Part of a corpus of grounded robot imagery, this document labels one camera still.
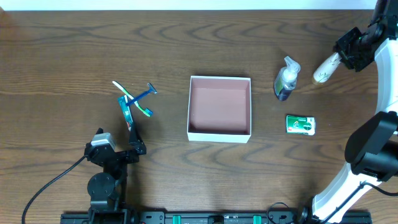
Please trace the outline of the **white Pantene tube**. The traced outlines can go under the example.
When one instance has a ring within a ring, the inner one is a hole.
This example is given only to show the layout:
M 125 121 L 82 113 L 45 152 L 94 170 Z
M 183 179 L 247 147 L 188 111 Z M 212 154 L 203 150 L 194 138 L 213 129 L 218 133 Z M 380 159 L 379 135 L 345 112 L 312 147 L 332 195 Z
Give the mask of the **white Pantene tube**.
M 313 73 L 312 82 L 314 85 L 324 84 L 340 65 L 341 57 L 335 52 L 328 57 Z

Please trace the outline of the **clear foam pump bottle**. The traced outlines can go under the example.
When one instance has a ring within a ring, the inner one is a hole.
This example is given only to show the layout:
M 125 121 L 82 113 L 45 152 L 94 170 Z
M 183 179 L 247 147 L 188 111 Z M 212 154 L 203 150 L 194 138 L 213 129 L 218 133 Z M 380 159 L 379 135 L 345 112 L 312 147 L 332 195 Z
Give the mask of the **clear foam pump bottle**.
M 286 66 L 280 69 L 274 81 L 274 93 L 279 101 L 285 101 L 293 92 L 301 69 L 300 65 L 289 56 L 286 56 L 284 60 Z

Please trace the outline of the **white cardboard box pink inside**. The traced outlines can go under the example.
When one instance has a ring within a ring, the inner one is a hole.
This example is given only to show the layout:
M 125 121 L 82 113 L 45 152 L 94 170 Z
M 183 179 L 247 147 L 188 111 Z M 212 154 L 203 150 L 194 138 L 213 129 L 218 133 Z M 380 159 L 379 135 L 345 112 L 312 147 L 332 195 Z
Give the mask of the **white cardboard box pink inside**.
M 251 79 L 192 76 L 187 115 L 189 141 L 246 144 L 251 137 Z

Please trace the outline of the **green white soap box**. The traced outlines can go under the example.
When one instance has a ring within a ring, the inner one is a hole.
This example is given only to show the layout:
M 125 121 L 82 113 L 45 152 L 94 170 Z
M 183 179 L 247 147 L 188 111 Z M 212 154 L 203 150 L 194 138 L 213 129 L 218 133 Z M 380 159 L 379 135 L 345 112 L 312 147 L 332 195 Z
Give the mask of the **green white soap box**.
M 314 117 L 287 115 L 285 119 L 286 133 L 313 136 L 316 129 Z

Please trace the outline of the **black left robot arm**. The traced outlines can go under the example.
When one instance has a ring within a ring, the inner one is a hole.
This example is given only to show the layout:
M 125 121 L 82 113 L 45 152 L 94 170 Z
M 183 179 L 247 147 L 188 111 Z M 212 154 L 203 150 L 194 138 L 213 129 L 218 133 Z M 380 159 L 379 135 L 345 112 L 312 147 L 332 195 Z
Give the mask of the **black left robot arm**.
M 103 168 L 88 181 L 87 191 L 91 197 L 89 224 L 139 223 L 137 211 L 126 205 L 127 165 L 139 162 L 139 156 L 146 153 L 146 146 L 134 124 L 129 132 L 130 150 L 116 152 L 112 135 L 101 128 L 86 144 L 84 155 L 87 160 Z

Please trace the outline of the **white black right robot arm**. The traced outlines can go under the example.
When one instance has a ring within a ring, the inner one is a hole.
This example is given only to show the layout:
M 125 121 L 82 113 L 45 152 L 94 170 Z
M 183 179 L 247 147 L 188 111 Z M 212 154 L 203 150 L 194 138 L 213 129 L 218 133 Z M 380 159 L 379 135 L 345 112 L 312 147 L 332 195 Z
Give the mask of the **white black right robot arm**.
M 378 94 L 374 116 L 358 128 L 345 147 L 345 164 L 329 186 L 310 199 L 296 223 L 371 223 L 368 212 L 350 208 L 368 190 L 397 175 L 397 0 L 378 1 L 366 32 L 357 27 L 333 48 L 340 63 L 360 72 L 377 65 Z

